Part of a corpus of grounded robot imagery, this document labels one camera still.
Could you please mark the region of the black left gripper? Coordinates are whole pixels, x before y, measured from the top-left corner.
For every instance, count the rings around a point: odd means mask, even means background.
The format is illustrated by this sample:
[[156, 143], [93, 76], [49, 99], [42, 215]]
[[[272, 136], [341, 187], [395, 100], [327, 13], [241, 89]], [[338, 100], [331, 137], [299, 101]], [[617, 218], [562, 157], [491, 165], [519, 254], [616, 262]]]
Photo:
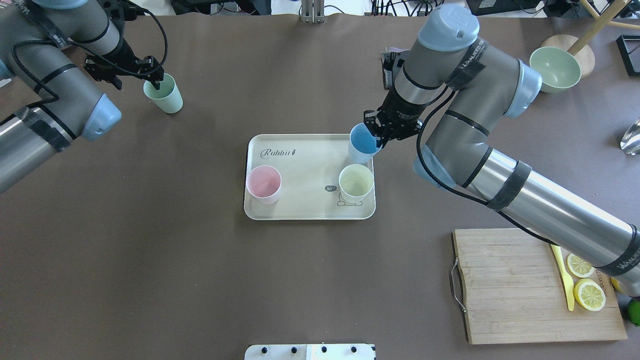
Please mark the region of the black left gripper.
[[107, 82], [121, 91], [121, 76], [133, 76], [146, 80], [159, 91], [164, 80], [162, 64], [153, 55], [137, 57], [125, 39], [114, 50], [105, 55], [88, 54], [84, 69], [97, 82]]

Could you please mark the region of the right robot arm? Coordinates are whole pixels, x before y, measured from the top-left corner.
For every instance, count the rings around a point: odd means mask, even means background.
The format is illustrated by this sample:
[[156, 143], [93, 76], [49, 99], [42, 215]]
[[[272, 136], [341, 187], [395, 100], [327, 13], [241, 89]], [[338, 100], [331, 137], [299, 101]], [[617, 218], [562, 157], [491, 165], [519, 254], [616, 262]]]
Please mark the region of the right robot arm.
[[575, 253], [638, 299], [638, 228], [489, 145], [499, 119], [518, 117], [535, 100], [542, 77], [480, 38], [479, 30], [466, 7], [435, 7], [383, 103], [364, 112], [366, 128], [380, 148], [418, 135], [438, 89], [451, 89], [452, 102], [417, 144], [426, 177], [447, 191], [469, 190], [475, 202]]

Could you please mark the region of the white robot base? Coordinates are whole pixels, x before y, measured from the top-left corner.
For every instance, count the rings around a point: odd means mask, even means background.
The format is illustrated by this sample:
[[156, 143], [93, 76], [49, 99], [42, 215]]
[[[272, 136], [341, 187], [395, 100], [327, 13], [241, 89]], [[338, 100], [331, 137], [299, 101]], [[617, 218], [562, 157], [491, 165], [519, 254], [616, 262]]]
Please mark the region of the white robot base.
[[374, 344], [307, 343], [254, 344], [247, 347], [245, 360], [375, 360]]

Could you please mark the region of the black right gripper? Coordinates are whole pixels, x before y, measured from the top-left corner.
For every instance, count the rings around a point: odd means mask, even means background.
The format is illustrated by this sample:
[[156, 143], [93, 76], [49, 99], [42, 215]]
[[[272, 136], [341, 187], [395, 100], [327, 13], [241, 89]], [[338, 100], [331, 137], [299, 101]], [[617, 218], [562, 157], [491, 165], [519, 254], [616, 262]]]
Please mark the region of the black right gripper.
[[423, 104], [405, 100], [392, 88], [377, 110], [363, 112], [363, 123], [375, 137], [375, 146], [384, 148], [391, 140], [402, 141], [418, 134], [419, 116], [423, 111]]

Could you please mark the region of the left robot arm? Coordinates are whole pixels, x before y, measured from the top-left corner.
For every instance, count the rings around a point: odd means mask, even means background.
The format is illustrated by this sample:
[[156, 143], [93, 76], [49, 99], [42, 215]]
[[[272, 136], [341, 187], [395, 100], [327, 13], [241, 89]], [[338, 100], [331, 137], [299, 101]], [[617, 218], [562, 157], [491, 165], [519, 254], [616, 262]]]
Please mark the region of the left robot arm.
[[121, 120], [96, 82], [121, 89], [121, 76], [132, 76], [160, 88], [163, 61], [137, 57], [124, 37], [140, 14], [150, 11], [128, 0], [14, 0], [1, 11], [1, 79], [20, 78], [39, 96], [1, 122], [2, 192]]

